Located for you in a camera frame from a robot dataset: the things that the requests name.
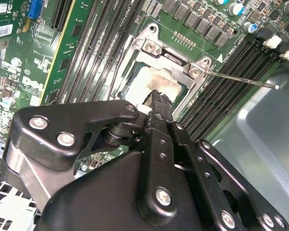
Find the black ram slot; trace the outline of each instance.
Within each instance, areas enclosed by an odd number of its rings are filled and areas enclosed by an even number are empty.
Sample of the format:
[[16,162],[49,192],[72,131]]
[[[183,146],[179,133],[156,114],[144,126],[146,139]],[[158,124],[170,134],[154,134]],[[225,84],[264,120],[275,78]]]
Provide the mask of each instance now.
[[[261,48],[243,41],[219,72],[257,81],[274,63]],[[209,135],[252,87],[242,82],[213,78],[181,120],[192,140]]]
[[71,4],[72,0],[57,0],[57,4],[52,18],[52,28],[56,29],[59,32],[63,30]]

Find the green circuit board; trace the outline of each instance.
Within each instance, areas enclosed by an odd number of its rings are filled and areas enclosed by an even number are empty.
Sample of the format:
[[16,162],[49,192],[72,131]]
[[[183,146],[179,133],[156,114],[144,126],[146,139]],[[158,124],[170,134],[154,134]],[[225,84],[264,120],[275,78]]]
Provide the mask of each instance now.
[[[141,9],[129,25],[129,34],[135,37],[149,23],[154,22],[160,30],[160,41],[192,61],[197,61],[203,56],[210,57],[213,71],[218,71],[223,66],[246,36],[247,33],[243,29],[245,22],[252,21],[258,28],[270,23],[278,32],[289,37],[289,14],[283,12],[283,3],[277,0],[240,1],[245,5],[241,16],[229,15],[228,7],[234,2],[231,0],[224,5],[205,0],[173,1],[175,4],[171,10],[165,8],[166,0],[141,1]],[[64,27],[60,30],[53,27],[53,16],[58,2],[65,2],[68,6]],[[128,7],[131,8],[136,2],[129,1]],[[3,0],[1,3],[7,6],[6,11],[0,12],[0,26],[13,25],[8,34],[0,37],[0,41],[8,39],[6,48],[0,51],[0,138],[6,139],[14,112],[23,107],[46,105],[56,100],[67,73],[73,73],[79,65],[71,65],[77,58],[74,54],[77,52],[79,41],[84,38],[83,47],[89,46],[90,40],[84,35],[89,35],[94,29],[99,28],[103,7],[106,4],[114,4],[114,13],[109,13],[103,21],[109,26],[115,23],[117,17],[124,18],[124,14],[128,15],[130,12],[117,12],[114,0],[44,0],[39,17],[30,19],[28,12],[31,1]],[[183,17],[178,13],[181,6],[187,9]],[[96,9],[94,14],[91,14],[93,7]],[[197,30],[198,26],[187,26],[187,18],[192,13],[207,22],[207,26],[214,27],[219,36],[223,35],[226,41],[222,43],[211,39],[207,34],[199,32],[201,30]],[[214,21],[216,18],[220,19],[218,23]],[[95,34],[98,38],[97,44],[102,43],[104,34]],[[102,100],[106,95],[111,80],[103,79],[101,73],[104,66],[110,62],[109,57],[113,49],[109,43],[108,53],[102,57],[98,72],[85,98],[96,94],[95,98]],[[93,53],[90,58],[95,61],[96,55]],[[84,69],[74,99],[78,99],[86,87],[91,67],[89,65]],[[64,90],[71,91],[73,83],[71,79]]]

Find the silver screw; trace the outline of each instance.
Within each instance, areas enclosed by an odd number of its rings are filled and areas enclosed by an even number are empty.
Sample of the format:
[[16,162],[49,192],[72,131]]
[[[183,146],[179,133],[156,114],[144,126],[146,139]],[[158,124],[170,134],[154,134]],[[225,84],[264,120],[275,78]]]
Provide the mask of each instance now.
[[57,141],[62,146],[69,147],[75,143],[75,138],[73,137],[71,133],[63,132],[57,136]]
[[183,126],[181,124],[176,124],[177,128],[180,129],[180,130],[183,130]]
[[283,223],[282,219],[279,218],[278,216],[274,216],[276,222],[282,227],[285,228],[285,224]]
[[86,165],[82,165],[80,168],[84,172],[88,170],[88,166],[86,166]]
[[235,220],[233,220],[232,216],[226,212],[226,211],[222,211],[221,212],[221,217],[223,219],[223,222],[225,223],[225,225],[231,229],[234,229],[236,224],[235,224]]
[[158,202],[160,202],[164,206],[168,206],[171,203],[171,197],[170,194],[163,188],[158,188],[156,190],[156,198]]
[[268,215],[263,214],[263,215],[262,215],[262,218],[264,219],[265,223],[266,223],[269,227],[271,227],[271,228],[274,227],[274,223],[273,223],[272,219],[271,219]]
[[29,125],[32,128],[42,130],[47,128],[48,122],[46,119],[43,119],[41,117],[33,117],[32,119],[29,120]]
[[125,107],[126,107],[126,109],[129,110],[130,112],[135,112],[135,109],[134,109],[133,106],[131,106],[131,105],[126,105]]
[[203,141],[202,144],[206,149],[210,149],[210,145],[207,142]]

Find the motherboard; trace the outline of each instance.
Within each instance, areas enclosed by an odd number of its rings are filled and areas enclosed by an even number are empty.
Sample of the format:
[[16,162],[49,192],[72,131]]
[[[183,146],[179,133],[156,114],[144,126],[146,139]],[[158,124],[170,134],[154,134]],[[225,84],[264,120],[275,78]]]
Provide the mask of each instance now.
[[158,90],[195,141],[258,89],[195,67],[264,82],[288,61],[289,1],[0,0],[0,139],[23,107]]

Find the mounting hole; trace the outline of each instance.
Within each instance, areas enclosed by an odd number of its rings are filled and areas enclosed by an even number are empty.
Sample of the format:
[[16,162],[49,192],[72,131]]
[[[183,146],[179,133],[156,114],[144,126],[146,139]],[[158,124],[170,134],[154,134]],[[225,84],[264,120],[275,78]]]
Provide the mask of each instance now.
[[206,149],[210,149],[210,145],[207,142],[203,141],[202,144]]
[[156,118],[163,120],[163,116],[160,113],[155,113]]
[[160,140],[159,142],[160,142],[160,144],[163,145],[163,146],[166,145],[166,141],[164,141],[164,140]]
[[136,136],[135,136],[135,141],[136,141],[136,142],[139,142],[142,138],[143,138],[142,135],[136,135]]
[[133,106],[131,106],[131,105],[126,105],[125,107],[126,107],[126,109],[129,110],[130,112],[135,112],[135,109],[134,109]]
[[156,27],[155,26],[150,26],[149,28],[151,33],[155,33],[156,32]]
[[211,175],[210,175],[210,173],[209,172],[205,172],[204,173],[204,175],[208,178],[208,179],[210,179],[211,178]]
[[159,157],[160,157],[162,160],[166,160],[166,159],[167,159],[167,156],[166,156],[166,154],[164,154],[164,153],[160,153],[160,154],[159,154]]

